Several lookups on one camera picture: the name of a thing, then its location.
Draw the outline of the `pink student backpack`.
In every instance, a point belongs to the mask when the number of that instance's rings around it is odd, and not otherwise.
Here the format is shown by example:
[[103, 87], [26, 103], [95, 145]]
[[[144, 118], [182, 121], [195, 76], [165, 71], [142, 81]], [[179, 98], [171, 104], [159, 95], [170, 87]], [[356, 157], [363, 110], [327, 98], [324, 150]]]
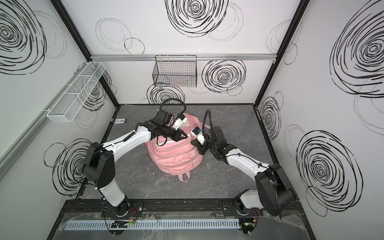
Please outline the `pink student backpack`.
[[149, 155], [156, 166], [164, 173], [178, 176], [182, 182], [187, 182], [191, 171], [203, 161], [203, 155], [192, 145], [196, 139], [193, 130], [201, 128], [203, 123], [195, 116], [185, 114], [187, 122], [180, 127], [187, 138], [178, 142], [158, 137], [146, 143]]

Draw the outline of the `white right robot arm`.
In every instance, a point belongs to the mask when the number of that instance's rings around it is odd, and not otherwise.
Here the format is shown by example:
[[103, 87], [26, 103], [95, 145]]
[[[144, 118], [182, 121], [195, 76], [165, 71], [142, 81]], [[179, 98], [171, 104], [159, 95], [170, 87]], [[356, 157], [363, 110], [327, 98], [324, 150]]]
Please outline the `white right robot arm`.
[[219, 127], [194, 128], [192, 144], [201, 155], [210, 152], [216, 160], [235, 167], [255, 181], [255, 190], [245, 190], [235, 197], [237, 211], [246, 215], [264, 209], [276, 217], [299, 198], [286, 172], [279, 164], [262, 163], [229, 144]]

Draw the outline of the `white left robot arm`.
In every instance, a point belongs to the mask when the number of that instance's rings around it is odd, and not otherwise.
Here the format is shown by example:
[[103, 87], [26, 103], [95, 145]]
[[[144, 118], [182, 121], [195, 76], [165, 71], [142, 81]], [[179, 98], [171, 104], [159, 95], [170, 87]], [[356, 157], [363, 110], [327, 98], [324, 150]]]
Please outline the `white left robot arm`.
[[117, 162], [123, 155], [157, 137], [171, 139], [174, 142], [184, 140], [188, 135], [181, 130], [181, 125], [187, 122], [184, 113], [173, 116], [163, 110], [143, 123], [138, 122], [135, 128], [109, 142], [92, 143], [83, 161], [82, 173], [106, 199], [107, 203], [118, 216], [125, 216], [130, 204], [116, 181]]

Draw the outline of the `clear lead refill box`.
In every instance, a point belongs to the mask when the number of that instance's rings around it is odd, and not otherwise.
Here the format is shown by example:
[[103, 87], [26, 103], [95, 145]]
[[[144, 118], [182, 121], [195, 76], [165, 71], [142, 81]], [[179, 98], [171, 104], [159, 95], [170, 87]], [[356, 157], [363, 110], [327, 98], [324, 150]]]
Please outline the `clear lead refill box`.
[[125, 124], [127, 122], [127, 119], [116, 119], [115, 124]]

